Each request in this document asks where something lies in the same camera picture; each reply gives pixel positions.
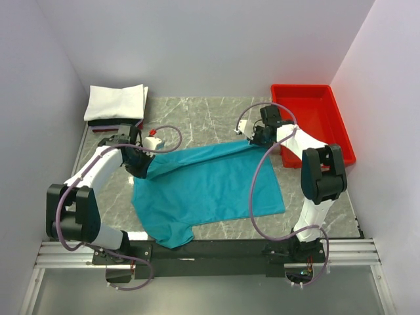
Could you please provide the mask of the teal t shirt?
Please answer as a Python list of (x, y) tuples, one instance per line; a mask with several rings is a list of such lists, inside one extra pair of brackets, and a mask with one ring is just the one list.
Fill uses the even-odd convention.
[[(158, 244), (173, 249), (194, 239), (193, 226), (249, 216), (254, 172), (266, 150), (241, 140), (158, 154), (145, 179), (134, 179), (131, 203)], [(269, 159), (253, 192), (254, 216), (285, 212)]]

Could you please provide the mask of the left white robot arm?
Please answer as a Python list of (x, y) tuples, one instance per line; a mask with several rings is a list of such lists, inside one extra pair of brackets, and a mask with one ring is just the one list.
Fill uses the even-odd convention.
[(142, 138), (133, 125), (121, 125), (117, 134), (103, 138), (90, 160), (63, 184), (47, 190), (46, 233), (48, 237), (79, 241), (108, 250), (115, 263), (131, 256), (128, 233), (102, 222), (96, 195), (121, 166), (133, 177), (143, 179), (163, 141), (155, 132)]

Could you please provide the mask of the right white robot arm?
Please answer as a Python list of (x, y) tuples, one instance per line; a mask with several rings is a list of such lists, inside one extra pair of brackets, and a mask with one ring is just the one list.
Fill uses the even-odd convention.
[[(280, 114), (275, 114), (274, 119), (271, 119), (269, 114), (263, 114), (261, 118), (264, 127), (261, 131), (255, 131), (248, 120), (242, 117), (248, 110), (259, 105), (272, 112), (283, 109), (291, 116), (291, 120), (282, 119)], [(288, 254), (294, 261), (304, 261), (311, 254), (310, 242), (321, 236), (326, 241), (329, 240), (322, 225), (332, 205), (347, 190), (347, 174), (341, 147), (338, 144), (326, 144), (310, 136), (299, 127), (291, 110), (274, 102), (255, 103), (246, 108), (236, 122), (235, 132), (245, 135), (252, 144), (270, 146), (257, 165), (251, 181), (248, 207), (253, 228), (260, 236), (273, 242), (283, 242), (296, 237), (297, 240), (288, 245)], [(301, 190), (304, 201), (293, 231), (286, 236), (275, 238), (265, 234), (257, 226), (253, 213), (253, 192), (263, 163), (279, 146), (286, 147), (301, 160)]]

